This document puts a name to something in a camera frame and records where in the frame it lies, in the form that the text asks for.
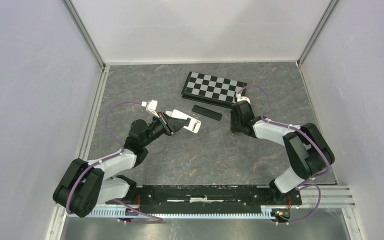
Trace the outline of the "white red remote control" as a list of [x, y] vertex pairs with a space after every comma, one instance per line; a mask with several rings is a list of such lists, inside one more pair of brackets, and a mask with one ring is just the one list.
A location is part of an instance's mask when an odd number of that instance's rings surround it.
[[174, 109], [172, 111], [165, 111], [165, 113], [175, 119], [175, 120], [179, 120], [183, 126], [182, 128], [185, 129], [185, 130], [188, 130], [194, 134], [197, 134], [200, 130], [200, 127], [201, 127], [201, 124], [202, 122], [180, 110], [177, 110], [177, 109]]

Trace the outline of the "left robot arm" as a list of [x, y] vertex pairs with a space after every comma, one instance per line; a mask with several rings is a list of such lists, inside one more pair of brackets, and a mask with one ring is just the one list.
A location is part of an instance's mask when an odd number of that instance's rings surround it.
[[87, 216], [96, 205], [120, 199], [133, 203], [137, 190], [117, 174], [140, 165], [148, 155], [147, 146], [162, 135], [169, 137], [185, 129], [197, 133], [201, 121], [179, 110], [158, 112], [147, 123], [137, 119], [130, 125], [121, 149], [107, 156], [85, 161], [74, 159], [57, 185], [52, 199], [68, 214]]

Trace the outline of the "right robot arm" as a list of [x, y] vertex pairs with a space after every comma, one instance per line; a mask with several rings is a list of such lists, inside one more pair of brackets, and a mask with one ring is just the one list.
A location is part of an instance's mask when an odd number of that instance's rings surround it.
[[285, 147], [290, 166], [269, 184], [268, 196], [275, 204], [286, 201], [289, 192], [308, 179], [328, 173], [335, 162], [331, 148], [315, 124], [291, 125], [255, 116], [251, 104], [245, 100], [232, 105], [230, 129]]

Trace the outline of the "black grey checkerboard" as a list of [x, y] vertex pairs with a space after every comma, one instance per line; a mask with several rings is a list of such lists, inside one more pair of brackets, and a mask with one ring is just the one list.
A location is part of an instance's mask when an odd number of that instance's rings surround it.
[[246, 82], [198, 72], [189, 72], [181, 91], [184, 99], [230, 109], [236, 93]]

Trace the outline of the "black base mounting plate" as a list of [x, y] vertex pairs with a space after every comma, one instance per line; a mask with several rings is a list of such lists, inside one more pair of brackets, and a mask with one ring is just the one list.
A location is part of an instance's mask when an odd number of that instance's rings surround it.
[[268, 185], [137, 185], [121, 199], [147, 214], [257, 214], [262, 206], [302, 205], [292, 190], [277, 195]]

